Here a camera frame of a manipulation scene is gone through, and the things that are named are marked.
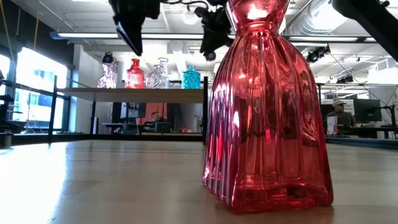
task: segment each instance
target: pink glass vase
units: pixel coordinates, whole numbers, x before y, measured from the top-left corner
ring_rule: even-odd
[[[144,88],[144,71],[139,68],[139,60],[131,59],[131,68],[127,70],[126,88]]]
[[[236,213],[331,205],[317,89],[277,30],[288,0],[229,0],[236,40],[211,92],[203,183]]]

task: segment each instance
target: red glass vase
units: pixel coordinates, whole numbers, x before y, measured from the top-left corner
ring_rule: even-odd
[[[144,71],[139,68],[139,60],[131,59],[131,68],[127,70],[126,88],[144,88]]]
[[[236,213],[331,205],[317,89],[277,33],[288,0],[229,0],[236,39],[211,92],[203,183]]]

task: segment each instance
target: glass bottle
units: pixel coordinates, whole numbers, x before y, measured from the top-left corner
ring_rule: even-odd
[[[144,71],[139,68],[139,59],[131,59],[131,68],[127,70],[126,88],[144,88]]]
[[[116,88],[116,81],[114,79],[114,68],[112,53],[107,52],[102,58],[102,66],[104,73],[98,80],[97,88]]]
[[[154,66],[154,70],[147,76],[146,88],[165,88],[163,66]]]
[[[164,83],[165,83],[165,87],[164,88],[170,88],[170,79],[169,79],[169,73],[168,73],[168,70],[167,70],[167,65],[168,65],[168,62],[169,62],[169,60],[167,59],[167,58],[164,58],[164,57],[161,57],[161,58],[158,58],[158,60],[159,60],[159,65],[161,65],[162,66],[162,71],[163,71],[163,79],[165,80],[164,81]]]
[[[98,80],[97,88],[116,88],[116,81],[114,79],[114,64],[103,63],[104,73]]]
[[[194,65],[188,65],[187,71],[183,73],[181,88],[200,89],[200,73],[195,70]]]
[[[227,4],[236,38],[210,94],[203,183],[238,213],[333,203],[317,86],[277,32],[288,3]]]

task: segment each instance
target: person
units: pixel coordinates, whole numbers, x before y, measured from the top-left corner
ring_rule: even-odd
[[[144,129],[146,131],[154,131],[156,122],[161,122],[163,120],[160,113],[157,111],[153,112],[151,116],[152,116],[152,121],[146,121],[144,123]]]
[[[343,125],[344,128],[351,128],[355,126],[355,119],[351,113],[344,112],[344,105],[345,103],[336,100],[333,102],[333,107],[335,108],[334,111],[328,113],[326,118],[331,116],[337,116],[337,124]]]
[[[153,122],[158,122],[158,121],[162,120],[162,117],[161,117],[160,113],[157,112],[157,111],[153,112],[151,116],[152,116],[152,121]]]

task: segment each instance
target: shelf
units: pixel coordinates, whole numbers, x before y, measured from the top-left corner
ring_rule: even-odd
[[[64,88],[60,93],[96,102],[203,103],[203,90]]]

